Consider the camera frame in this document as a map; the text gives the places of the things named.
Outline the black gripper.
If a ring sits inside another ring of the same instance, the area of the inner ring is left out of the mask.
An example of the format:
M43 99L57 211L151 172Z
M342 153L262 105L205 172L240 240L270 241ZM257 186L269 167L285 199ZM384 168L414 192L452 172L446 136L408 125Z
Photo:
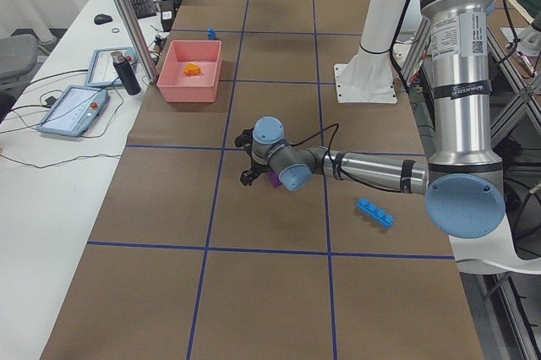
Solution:
M250 168L244 170L240 174L240 182L243 186L251 186L261 174L271 171L271 167L266 163L260 163L256 161L252 156L254 138L253 128L244 129L243 132L234 140L234 144L237 148L242 148L243 151L249 156Z

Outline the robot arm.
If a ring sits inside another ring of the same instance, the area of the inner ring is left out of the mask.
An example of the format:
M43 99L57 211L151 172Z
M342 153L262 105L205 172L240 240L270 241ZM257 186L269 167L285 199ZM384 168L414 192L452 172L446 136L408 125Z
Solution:
M370 0L358 52L334 67L341 103L392 103L392 46L408 0ZM421 194L430 220L459 238L485 237L505 217L502 160L491 147L487 13L495 0L420 0L429 23L434 81L435 151L426 163L396 161L327 146L302 149L275 117L262 117L236 138L251 166L250 185L274 172L289 190L314 174L386 192Z

